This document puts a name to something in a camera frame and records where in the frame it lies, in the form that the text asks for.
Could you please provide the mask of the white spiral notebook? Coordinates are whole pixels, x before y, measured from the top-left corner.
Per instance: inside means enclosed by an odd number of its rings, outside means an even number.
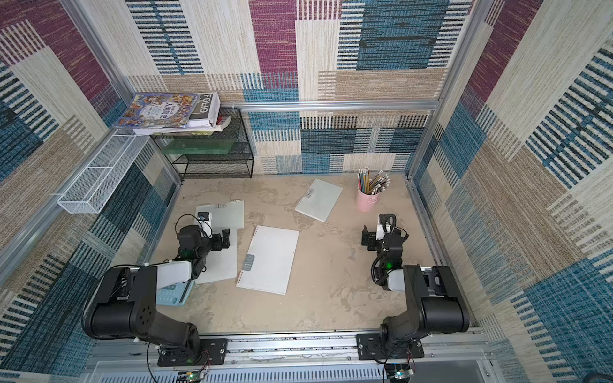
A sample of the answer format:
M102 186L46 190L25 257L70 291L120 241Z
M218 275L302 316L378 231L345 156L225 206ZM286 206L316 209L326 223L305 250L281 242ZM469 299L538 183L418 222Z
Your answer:
M285 295L298 240L298 231L257 226L236 286Z

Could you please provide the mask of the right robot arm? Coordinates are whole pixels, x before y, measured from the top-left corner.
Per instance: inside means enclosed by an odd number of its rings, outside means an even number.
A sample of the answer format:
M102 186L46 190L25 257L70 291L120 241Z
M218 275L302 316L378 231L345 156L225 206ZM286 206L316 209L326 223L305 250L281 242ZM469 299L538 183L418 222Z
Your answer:
M401 314L383 320L377 338L358 336L359 346L371 358L401 357L405 352L422 357L422 338L469 329L469 310L451 269L404 265L402 250L407 239L399 228L362 230L362 246L377 253L370 267L372 281L383 290L403 292L406 305Z

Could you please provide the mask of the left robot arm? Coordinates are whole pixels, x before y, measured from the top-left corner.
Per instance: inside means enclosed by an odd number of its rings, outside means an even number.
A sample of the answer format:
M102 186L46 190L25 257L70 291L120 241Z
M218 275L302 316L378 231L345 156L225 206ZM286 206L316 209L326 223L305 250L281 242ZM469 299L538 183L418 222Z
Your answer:
M159 313L157 292L198 279L209 253L230 247L230 233L223 229L209 235L201 226L188 225L177 232L179 248L173 260L108 269L84 305L84 332L97 340L138 338L159 346L167 356L195 363L202 354L196 325Z

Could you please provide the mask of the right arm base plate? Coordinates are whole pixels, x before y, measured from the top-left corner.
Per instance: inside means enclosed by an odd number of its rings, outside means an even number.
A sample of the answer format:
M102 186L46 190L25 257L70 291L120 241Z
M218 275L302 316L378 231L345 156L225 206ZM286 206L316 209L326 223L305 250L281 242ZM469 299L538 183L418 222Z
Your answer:
M423 358L425 353L418 339L383 341L379 334L360 333L355 336L361 361L385 362L395 359Z

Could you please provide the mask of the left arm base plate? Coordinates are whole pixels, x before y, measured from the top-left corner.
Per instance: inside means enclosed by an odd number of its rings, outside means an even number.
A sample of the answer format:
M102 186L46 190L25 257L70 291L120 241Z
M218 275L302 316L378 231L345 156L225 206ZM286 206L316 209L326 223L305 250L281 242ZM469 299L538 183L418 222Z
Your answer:
M201 338L194 350L178 346L161 346L158 367L223 365L228 346L227 338Z

